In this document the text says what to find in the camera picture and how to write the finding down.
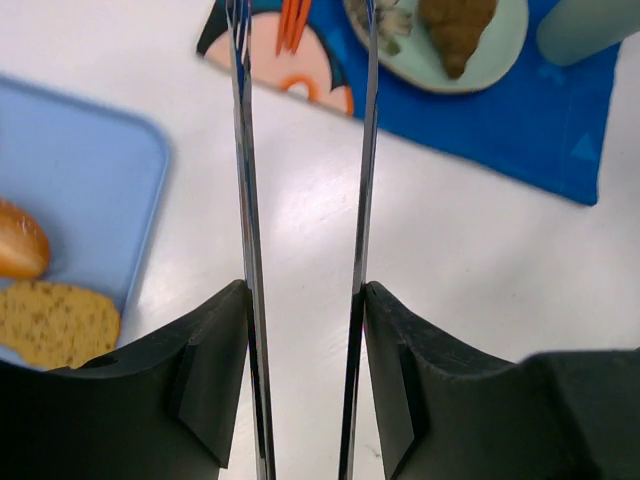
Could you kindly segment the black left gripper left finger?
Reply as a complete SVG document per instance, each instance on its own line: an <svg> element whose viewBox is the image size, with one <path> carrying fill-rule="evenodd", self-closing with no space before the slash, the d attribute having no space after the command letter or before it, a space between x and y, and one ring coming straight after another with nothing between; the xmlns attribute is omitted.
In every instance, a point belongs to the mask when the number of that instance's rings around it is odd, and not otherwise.
<svg viewBox="0 0 640 480"><path fill-rule="evenodd" d="M1 365L5 479L215 479L247 351L245 282L72 370Z"/></svg>

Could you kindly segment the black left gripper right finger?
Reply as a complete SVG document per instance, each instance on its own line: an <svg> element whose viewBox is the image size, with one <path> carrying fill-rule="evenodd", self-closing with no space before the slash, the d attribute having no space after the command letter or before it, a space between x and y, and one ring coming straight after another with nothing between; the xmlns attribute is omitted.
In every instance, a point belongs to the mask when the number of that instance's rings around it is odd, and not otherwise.
<svg viewBox="0 0 640 480"><path fill-rule="evenodd" d="M511 363L422 319L382 284L364 333L389 479L635 479L639 354Z"/></svg>

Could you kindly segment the dark brown croissant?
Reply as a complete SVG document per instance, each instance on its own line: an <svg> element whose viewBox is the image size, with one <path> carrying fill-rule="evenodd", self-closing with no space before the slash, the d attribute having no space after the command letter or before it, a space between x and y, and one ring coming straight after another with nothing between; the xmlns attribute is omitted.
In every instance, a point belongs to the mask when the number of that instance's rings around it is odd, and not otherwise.
<svg viewBox="0 0 640 480"><path fill-rule="evenodd" d="M493 19L496 0L421 0L417 16L450 79L459 79Z"/></svg>

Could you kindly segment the metal kitchen tongs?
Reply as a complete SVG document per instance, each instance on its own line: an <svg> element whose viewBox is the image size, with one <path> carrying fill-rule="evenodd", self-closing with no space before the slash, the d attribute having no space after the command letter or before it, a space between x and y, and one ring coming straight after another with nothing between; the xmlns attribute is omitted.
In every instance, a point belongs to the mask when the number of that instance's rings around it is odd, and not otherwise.
<svg viewBox="0 0 640 480"><path fill-rule="evenodd" d="M366 1L364 5L367 11L369 31L368 77L338 468L340 479L353 477L367 255L378 127L377 41L379 12L374 1ZM274 479L276 477L276 455L252 117L252 3L250 1L227 1L225 14L230 35L230 71L234 98L234 132L244 273L251 304L247 320L254 406L256 470L259 479Z"/></svg>

